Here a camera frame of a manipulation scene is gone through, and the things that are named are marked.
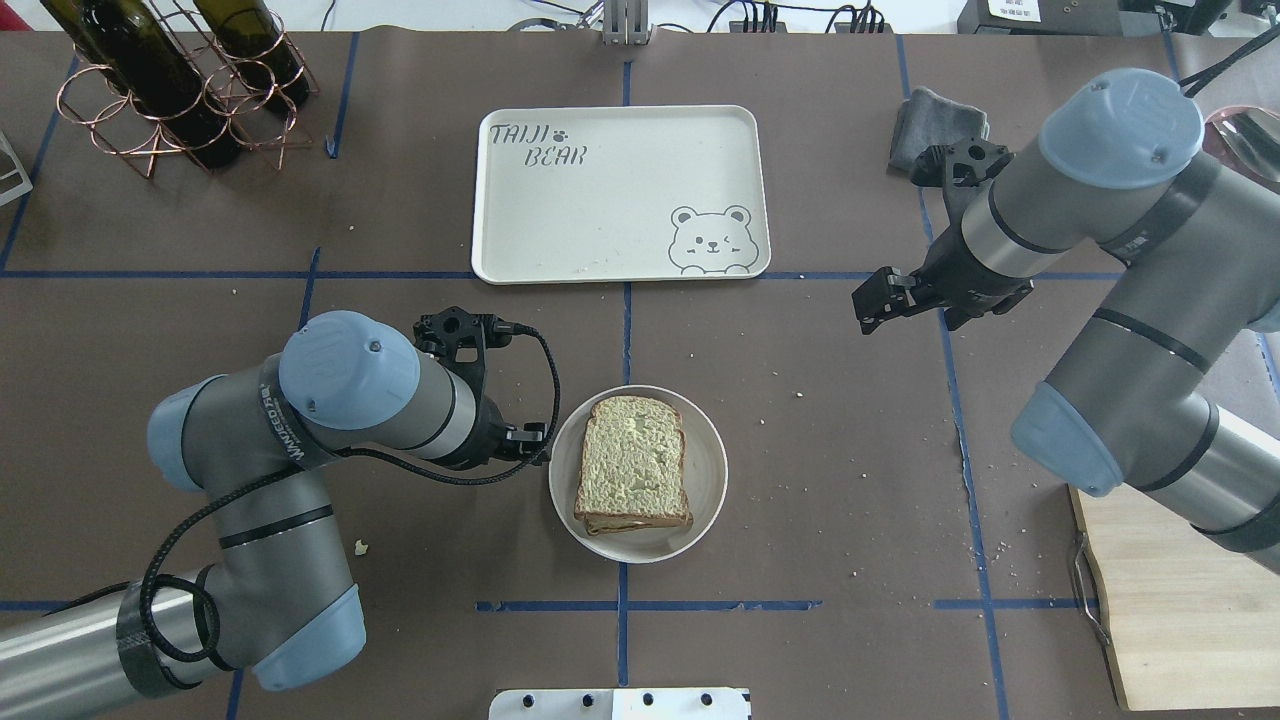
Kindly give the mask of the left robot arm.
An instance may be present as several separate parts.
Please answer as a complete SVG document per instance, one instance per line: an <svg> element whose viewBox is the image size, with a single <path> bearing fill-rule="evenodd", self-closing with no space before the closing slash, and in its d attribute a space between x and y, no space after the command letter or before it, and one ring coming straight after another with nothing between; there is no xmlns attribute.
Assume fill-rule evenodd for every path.
<svg viewBox="0 0 1280 720"><path fill-rule="evenodd" d="M453 486L492 460L543 462L559 410L515 427L486 352L539 332L461 307L411 336L356 311L310 319L275 355L161 401L148 454L207 502L141 578L3 633L3 716L84 719L250 669L266 691L325 678L366 628L323 469L352 457Z"/></svg>

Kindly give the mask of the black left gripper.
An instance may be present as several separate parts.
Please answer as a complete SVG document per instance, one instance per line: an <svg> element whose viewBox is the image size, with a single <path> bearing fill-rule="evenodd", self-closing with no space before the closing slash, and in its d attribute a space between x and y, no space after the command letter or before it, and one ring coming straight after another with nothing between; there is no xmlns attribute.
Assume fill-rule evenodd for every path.
<svg viewBox="0 0 1280 720"><path fill-rule="evenodd" d="M549 459L545 423L506 425L500 411L485 396L486 351L509 346L512 337L512 323L462 307L422 315L415 323L415 347L433 356L460 382L452 414L467 430L462 439L448 439L443 450L434 448L431 462L447 469L477 468L495 456L504 437L507 461L543 465Z"/></svg>

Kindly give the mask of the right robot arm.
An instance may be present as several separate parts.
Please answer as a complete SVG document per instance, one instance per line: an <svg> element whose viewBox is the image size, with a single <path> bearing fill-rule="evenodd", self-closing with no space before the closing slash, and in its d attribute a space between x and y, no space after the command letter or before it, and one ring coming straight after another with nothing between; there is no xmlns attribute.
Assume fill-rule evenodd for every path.
<svg viewBox="0 0 1280 720"><path fill-rule="evenodd" d="M918 269L881 268L852 306L864 334L937 307L957 329L1096 242L1124 273L1036 387L1015 446L1082 493L1130 486L1276 571L1277 441L1199 387L1243 331L1277 331L1277 195L1203 137L1174 79L1105 72L979 183Z"/></svg>

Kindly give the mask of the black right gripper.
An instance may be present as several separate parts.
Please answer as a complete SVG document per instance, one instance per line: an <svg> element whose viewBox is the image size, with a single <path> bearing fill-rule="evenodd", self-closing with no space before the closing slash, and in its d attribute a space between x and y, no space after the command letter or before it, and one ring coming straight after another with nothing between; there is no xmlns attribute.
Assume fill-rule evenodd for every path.
<svg viewBox="0 0 1280 720"><path fill-rule="evenodd" d="M983 138L936 143L916 156L910 181L942 190L948 227L934 240L923 264L904 274L882 266L852 291L859 329L872 334L883 323L941 309L948 331L986 314L1004 315L1034 290L1024 270L998 258L1016 247L991 211L995 177L1015 158Z"/></svg>

